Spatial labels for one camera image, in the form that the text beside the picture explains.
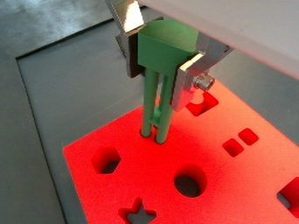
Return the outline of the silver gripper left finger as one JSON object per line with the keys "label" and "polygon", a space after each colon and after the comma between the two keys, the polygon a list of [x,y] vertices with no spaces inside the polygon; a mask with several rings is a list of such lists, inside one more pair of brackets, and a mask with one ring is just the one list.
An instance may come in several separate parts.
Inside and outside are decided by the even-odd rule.
{"label": "silver gripper left finger", "polygon": [[127,75],[135,78],[145,71],[138,65],[138,32],[146,25],[139,3],[137,0],[106,0],[106,2],[119,29],[117,42],[126,57]]}

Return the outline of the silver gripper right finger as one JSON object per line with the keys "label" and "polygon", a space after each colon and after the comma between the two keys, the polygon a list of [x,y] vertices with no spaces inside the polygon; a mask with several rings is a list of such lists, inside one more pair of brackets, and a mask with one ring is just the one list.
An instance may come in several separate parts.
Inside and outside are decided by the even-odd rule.
{"label": "silver gripper right finger", "polygon": [[204,33],[198,37],[197,50],[178,67],[171,101],[175,111],[188,106],[197,90],[206,92],[212,89],[216,78],[210,75],[210,70],[234,51],[228,44]]}

